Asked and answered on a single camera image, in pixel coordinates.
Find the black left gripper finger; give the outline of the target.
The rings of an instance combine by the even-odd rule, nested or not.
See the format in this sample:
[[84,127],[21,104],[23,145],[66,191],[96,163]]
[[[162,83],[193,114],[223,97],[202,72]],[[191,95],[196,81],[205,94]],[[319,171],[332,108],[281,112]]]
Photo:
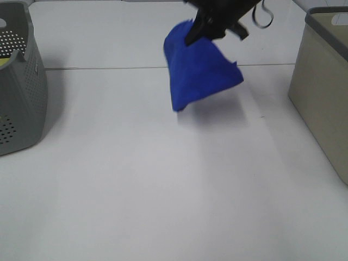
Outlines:
[[191,29],[185,37],[185,45],[190,46],[200,39],[209,39],[209,16],[203,10],[198,10]]

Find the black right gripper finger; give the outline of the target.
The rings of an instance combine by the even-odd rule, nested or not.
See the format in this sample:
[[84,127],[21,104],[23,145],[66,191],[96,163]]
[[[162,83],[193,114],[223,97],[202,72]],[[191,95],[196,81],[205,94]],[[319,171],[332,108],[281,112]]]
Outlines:
[[240,40],[244,40],[249,36],[248,30],[239,22],[231,26],[231,31],[237,35]]

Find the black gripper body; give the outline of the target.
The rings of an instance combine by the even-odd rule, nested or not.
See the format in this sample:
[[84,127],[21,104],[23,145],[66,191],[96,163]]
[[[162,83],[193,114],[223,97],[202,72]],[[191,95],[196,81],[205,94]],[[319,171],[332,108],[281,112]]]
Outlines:
[[254,8],[259,1],[254,0],[188,0],[198,10],[209,16],[209,40],[222,39],[231,26]]

